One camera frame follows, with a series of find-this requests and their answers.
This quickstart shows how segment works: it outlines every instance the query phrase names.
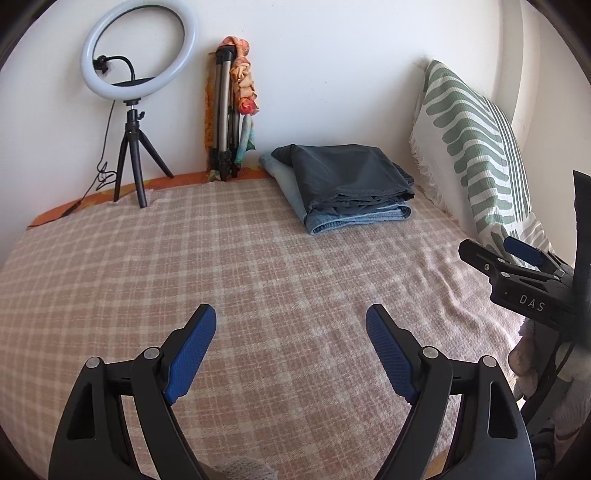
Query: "screw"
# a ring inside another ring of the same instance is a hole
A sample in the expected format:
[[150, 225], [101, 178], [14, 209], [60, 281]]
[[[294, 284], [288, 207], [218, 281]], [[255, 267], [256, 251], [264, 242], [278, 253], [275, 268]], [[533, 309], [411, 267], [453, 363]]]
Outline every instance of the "screw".
[[86, 361], [86, 366], [88, 368], [96, 368], [99, 366], [100, 363], [100, 358], [98, 358], [97, 356], [91, 356], [87, 361]]
[[144, 358], [147, 358], [148, 360], [153, 360], [154, 358], [157, 358], [158, 355], [160, 355], [160, 350], [158, 350], [155, 346], [148, 348], [144, 352]]
[[423, 349], [423, 355], [427, 358], [437, 358], [439, 356], [439, 352], [436, 348], [433, 348], [432, 346], [426, 346]]
[[485, 355], [484, 357], [482, 357], [482, 363], [485, 364], [487, 367], [496, 367], [496, 360], [489, 355]]

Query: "blue rubber pad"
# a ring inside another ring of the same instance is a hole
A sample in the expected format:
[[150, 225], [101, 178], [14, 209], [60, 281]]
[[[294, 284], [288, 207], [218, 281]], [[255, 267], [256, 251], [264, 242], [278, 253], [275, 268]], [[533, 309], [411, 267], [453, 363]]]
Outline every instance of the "blue rubber pad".
[[392, 388], [408, 403], [414, 405], [418, 392], [413, 386], [413, 368], [374, 307], [368, 309], [365, 326]]
[[166, 400], [172, 405], [186, 395], [216, 332], [216, 311], [208, 307], [170, 365]]
[[524, 262], [533, 265], [534, 267], [541, 267], [544, 261], [541, 252], [531, 245], [517, 240], [512, 236], [505, 238], [503, 242], [503, 248], [505, 252], [522, 259]]

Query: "stack of folded clothes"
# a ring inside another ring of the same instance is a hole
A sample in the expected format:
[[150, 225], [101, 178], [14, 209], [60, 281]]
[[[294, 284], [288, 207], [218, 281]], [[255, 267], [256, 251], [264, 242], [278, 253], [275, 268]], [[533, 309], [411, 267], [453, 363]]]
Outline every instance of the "stack of folded clothes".
[[410, 216], [414, 180], [379, 148], [288, 145], [259, 162], [311, 235]]

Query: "pink plaid bedspread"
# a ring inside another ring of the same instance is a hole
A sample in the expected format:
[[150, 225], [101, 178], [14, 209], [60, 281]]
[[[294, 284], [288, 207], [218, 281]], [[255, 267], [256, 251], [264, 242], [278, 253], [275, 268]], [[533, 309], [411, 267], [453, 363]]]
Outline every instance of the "pink plaid bedspread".
[[[241, 455], [285, 480], [373, 479], [408, 413], [365, 333], [373, 303], [422, 344], [506, 370], [521, 320], [490, 303], [486, 277], [458, 257], [464, 234], [421, 194], [407, 221], [314, 237], [272, 179], [148, 201], [31, 230], [0, 274], [0, 424], [40, 475], [84, 361], [134, 358], [200, 303], [216, 309], [217, 332], [174, 412], [209, 465]], [[131, 400], [126, 410], [156, 476]]]

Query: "pillow cover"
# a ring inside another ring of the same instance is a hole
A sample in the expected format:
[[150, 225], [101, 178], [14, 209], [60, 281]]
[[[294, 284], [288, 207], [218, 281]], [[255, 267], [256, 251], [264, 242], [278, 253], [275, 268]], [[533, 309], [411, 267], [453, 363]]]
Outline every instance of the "pillow cover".
[[427, 68], [411, 148], [427, 196], [482, 245], [508, 260], [507, 236], [551, 248], [531, 211], [521, 153], [505, 114], [443, 63]]

